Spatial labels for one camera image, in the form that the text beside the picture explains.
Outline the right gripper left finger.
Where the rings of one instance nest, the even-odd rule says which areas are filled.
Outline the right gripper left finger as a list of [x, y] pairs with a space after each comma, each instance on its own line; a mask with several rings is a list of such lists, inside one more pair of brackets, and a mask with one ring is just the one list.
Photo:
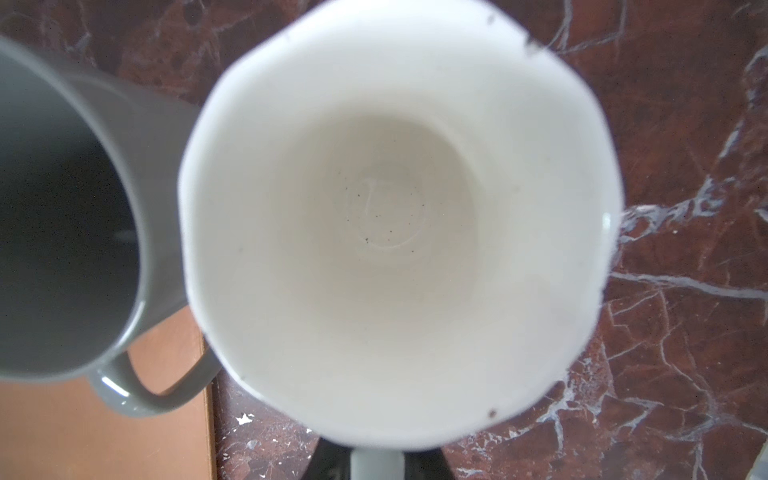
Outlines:
[[349, 480], [353, 449], [320, 438], [301, 480]]

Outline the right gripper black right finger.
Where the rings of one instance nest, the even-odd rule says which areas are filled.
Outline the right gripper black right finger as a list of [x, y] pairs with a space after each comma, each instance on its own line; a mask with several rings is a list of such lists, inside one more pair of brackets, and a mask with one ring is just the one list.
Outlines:
[[405, 453], [405, 480], [455, 480], [441, 448]]

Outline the white faceted mug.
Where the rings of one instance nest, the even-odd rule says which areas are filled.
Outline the white faceted mug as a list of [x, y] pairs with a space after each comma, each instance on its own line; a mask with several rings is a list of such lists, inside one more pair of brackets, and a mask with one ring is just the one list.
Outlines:
[[511, 418], [596, 327], [624, 208], [586, 83], [486, 1], [326, 1], [226, 69], [179, 174], [191, 310], [353, 447]]

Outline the grey mug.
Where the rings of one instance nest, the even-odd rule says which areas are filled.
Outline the grey mug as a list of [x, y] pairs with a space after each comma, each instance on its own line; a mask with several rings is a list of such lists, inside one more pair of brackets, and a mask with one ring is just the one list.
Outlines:
[[86, 378], [115, 411], [173, 411], [220, 371], [172, 386], [129, 346], [187, 303], [177, 178], [199, 108], [61, 54], [1, 42], [1, 377]]

